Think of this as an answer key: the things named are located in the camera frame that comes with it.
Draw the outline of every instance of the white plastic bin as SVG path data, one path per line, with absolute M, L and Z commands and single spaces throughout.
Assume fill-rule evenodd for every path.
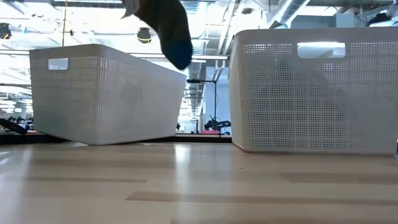
M 236 34 L 233 142 L 250 152 L 395 154 L 397 37 L 396 27 Z M 299 56 L 299 47 L 314 42 L 329 42 L 330 49 L 321 58 Z
M 91 145 L 175 134 L 186 76 L 98 44 L 30 51 L 35 129 Z

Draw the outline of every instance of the perforated storage basket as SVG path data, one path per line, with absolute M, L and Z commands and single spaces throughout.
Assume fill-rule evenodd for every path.
M 30 51 L 35 129 L 102 145 L 175 134 L 186 76 L 103 45 Z
M 245 30 L 235 36 L 233 142 L 250 152 L 395 154 L 398 29 Z M 301 42 L 345 44 L 343 58 L 300 58 Z

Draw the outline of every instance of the perforated side panel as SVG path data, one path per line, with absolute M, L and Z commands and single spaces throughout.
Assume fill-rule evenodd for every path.
M 236 145 L 245 151 L 395 152 L 398 42 L 354 41 L 353 34 L 368 29 L 333 32 L 346 43 L 345 58 L 297 56 L 297 43 L 308 36 L 325 40 L 316 40 L 319 30 L 237 35 L 229 80 Z
M 174 135 L 185 75 L 113 49 L 69 55 L 67 70 L 49 70 L 49 51 L 67 48 L 31 53 L 37 130 L 87 144 Z

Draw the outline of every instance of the ceiling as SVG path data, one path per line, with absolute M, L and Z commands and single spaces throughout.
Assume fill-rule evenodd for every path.
M 278 0 L 193 0 L 182 1 L 188 13 L 195 54 L 229 54 L 233 35 L 244 29 L 259 29 L 265 23 L 264 13 L 277 9 Z M 363 4 L 364 8 L 390 1 L 335 1 L 313 0 L 298 15 L 332 16 L 345 7 Z M 131 16 L 121 19 L 125 9 L 118 0 L 25 0 L 0 2 L 0 22 L 9 23 L 12 38 L 0 40 L 0 50 L 30 50 L 80 44 L 103 44 L 128 53 L 161 54 L 160 44 L 153 32 L 152 42 L 137 40 L 140 27 L 147 25 Z M 66 9 L 65 32 L 63 19 Z M 29 56 L 0 54 L 0 84 L 30 84 Z M 174 69 L 167 61 L 155 63 Z M 206 79 L 206 72 L 192 73 L 214 62 L 193 63 L 191 70 L 182 71 L 190 78 Z M 227 73 L 220 71 L 225 82 Z M 191 106 L 197 110 L 201 104 L 203 86 L 187 85 L 186 96 L 192 97 Z M 12 108 L 9 100 L 30 98 L 27 86 L 0 86 L 0 111 Z

